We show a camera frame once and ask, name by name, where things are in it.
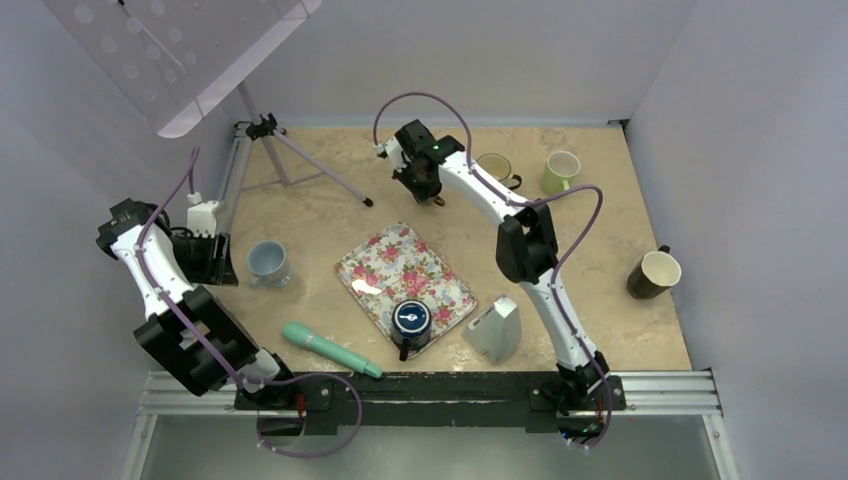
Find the grey mug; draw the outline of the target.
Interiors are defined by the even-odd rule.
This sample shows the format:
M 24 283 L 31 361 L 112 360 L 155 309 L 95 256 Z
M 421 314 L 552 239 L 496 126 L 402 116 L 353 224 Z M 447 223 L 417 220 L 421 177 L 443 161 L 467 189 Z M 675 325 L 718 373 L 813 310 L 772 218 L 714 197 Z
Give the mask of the grey mug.
M 285 247 L 273 240 L 255 244 L 248 253 L 252 288 L 284 287 L 291 280 L 289 256 Z

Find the cream mug black handle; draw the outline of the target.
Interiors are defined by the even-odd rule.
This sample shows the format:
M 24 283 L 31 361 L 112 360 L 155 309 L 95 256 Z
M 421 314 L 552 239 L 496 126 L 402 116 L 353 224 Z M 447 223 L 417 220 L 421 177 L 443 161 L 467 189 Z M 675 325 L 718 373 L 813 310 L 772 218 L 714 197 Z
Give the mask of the cream mug black handle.
M 476 159 L 476 163 L 509 190 L 515 191 L 523 184 L 523 178 L 513 172 L 511 162 L 501 154 L 486 153 L 480 155 Z

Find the light green mug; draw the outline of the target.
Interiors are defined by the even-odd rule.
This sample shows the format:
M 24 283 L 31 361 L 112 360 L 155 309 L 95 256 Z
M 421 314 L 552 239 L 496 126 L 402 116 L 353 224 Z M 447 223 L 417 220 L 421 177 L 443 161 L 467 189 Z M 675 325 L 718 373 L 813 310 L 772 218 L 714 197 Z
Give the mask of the light green mug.
M 541 177 L 543 193 L 553 196 L 570 189 L 580 170 L 581 162 L 575 154 L 568 151 L 551 153 Z

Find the dark blue mug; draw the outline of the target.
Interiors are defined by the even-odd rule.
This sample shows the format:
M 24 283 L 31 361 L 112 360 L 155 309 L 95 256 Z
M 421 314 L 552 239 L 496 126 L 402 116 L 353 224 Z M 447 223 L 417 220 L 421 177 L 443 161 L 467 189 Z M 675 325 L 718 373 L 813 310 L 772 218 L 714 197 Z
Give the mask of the dark blue mug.
M 395 306 L 390 318 L 390 338 L 398 348 L 401 362 L 430 343 L 432 325 L 431 311 L 423 302 L 407 299 Z

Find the brown small mug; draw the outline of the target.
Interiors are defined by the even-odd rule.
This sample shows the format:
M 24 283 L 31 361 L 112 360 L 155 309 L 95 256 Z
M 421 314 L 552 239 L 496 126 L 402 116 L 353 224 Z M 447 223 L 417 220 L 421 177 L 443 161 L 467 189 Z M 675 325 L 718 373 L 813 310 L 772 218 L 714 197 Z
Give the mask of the brown small mug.
M 436 195 L 436 196 L 433 196 L 433 197 L 425 200 L 424 205 L 444 207 L 446 205 L 446 201 L 441 196 Z

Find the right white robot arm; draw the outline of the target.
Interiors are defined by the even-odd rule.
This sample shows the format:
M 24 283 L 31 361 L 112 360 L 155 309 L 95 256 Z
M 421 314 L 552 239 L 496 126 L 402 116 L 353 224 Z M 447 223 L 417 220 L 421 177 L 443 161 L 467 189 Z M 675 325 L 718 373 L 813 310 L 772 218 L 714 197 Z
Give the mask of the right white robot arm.
M 562 263 L 550 209 L 530 201 L 477 168 L 469 147 L 452 136 L 436 138 L 419 120 L 401 127 L 378 148 L 399 181 L 420 204 L 437 203 L 443 187 L 461 193 L 496 227 L 495 261 L 534 305 L 554 347 L 561 407 L 588 404 L 612 409 L 610 369 L 577 317 L 560 277 Z

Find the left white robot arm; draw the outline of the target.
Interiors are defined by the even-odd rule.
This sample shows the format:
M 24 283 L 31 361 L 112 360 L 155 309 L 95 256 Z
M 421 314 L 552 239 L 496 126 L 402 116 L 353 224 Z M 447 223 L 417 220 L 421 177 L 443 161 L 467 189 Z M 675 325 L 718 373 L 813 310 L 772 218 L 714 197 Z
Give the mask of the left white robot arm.
M 131 198 L 110 214 L 96 244 L 127 267 L 141 294 L 144 322 L 134 337 L 142 349 L 196 396 L 235 383 L 257 404 L 292 405 L 298 382 L 291 370 L 210 290 L 239 283 L 230 235 L 174 226 L 157 205 Z

